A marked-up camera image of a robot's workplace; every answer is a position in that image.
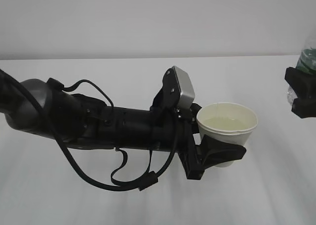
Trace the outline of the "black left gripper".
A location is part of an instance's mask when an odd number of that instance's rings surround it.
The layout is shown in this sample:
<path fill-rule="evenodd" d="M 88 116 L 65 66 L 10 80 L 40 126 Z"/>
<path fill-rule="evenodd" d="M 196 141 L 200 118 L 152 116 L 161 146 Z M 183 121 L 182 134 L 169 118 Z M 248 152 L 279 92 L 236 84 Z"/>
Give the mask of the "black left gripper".
<path fill-rule="evenodd" d="M 162 135 L 157 137 L 160 147 L 169 151 L 165 164 L 157 172 L 151 172 L 151 178 L 157 181 L 170 166 L 175 154 L 178 154 L 188 180 L 200 180 L 204 169 L 228 167 L 243 158 L 247 136 L 241 134 L 200 134 L 201 142 L 196 149 L 196 117 L 201 109 L 197 103 L 192 103 L 189 109 L 150 107 L 154 125 L 162 127 Z"/>

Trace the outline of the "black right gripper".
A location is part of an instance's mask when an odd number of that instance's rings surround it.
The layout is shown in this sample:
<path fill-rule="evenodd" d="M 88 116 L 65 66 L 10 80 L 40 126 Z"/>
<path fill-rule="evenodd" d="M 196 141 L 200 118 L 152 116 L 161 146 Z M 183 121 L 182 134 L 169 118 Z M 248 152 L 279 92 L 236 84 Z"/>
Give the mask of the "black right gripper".
<path fill-rule="evenodd" d="M 315 118 L 316 71 L 288 67 L 284 79 L 288 83 L 287 100 L 293 102 L 292 112 L 300 118 Z"/>

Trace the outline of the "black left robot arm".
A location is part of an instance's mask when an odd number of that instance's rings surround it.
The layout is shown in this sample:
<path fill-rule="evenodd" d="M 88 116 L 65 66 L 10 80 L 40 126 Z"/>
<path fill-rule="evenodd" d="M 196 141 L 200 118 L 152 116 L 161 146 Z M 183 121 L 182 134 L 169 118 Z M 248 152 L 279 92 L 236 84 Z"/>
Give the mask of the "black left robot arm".
<path fill-rule="evenodd" d="M 188 74 L 178 67 L 165 72 L 162 88 L 148 110 L 120 108 L 110 98 L 77 94 L 78 86 L 66 87 L 53 78 L 18 82 L 1 72 L 0 111 L 11 128 L 55 139 L 64 152 L 131 149 L 177 154 L 191 180 L 199 180 L 209 167 L 240 160 L 246 153 L 241 143 L 213 136 L 195 143 L 201 107 L 194 103 Z"/>

